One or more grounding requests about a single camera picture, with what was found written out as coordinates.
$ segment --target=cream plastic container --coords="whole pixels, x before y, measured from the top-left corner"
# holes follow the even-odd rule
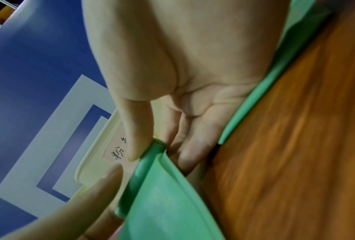
[[[158,137],[161,125],[161,100],[151,101],[151,105],[154,113],[154,136]],[[127,139],[123,123],[116,109],[76,170],[74,179],[84,186],[76,192],[72,199],[80,196],[105,177],[111,167],[120,163],[123,166],[123,179],[118,194],[113,201],[113,204],[116,204],[138,163],[138,161],[129,162],[127,160],[126,149]]]

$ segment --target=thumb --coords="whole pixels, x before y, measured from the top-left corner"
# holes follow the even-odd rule
[[[133,101],[115,97],[128,142],[128,160],[135,161],[151,145],[154,137],[154,117],[150,101]]]

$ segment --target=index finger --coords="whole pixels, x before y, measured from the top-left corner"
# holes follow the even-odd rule
[[[112,202],[119,190],[122,177],[122,166],[115,166],[106,178],[101,179],[83,196],[68,202],[50,216],[36,220],[19,229],[7,236],[5,240],[77,239],[102,215]],[[121,222],[119,221],[122,220],[117,219],[117,226],[120,226]]]

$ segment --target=brown wood grain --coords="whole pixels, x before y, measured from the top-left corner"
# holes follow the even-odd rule
[[[355,3],[237,127],[202,184],[228,239],[355,239]]]

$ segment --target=wooden surface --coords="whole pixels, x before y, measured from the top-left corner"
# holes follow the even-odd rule
[[[238,126],[202,184],[227,239],[355,239],[355,2]]]

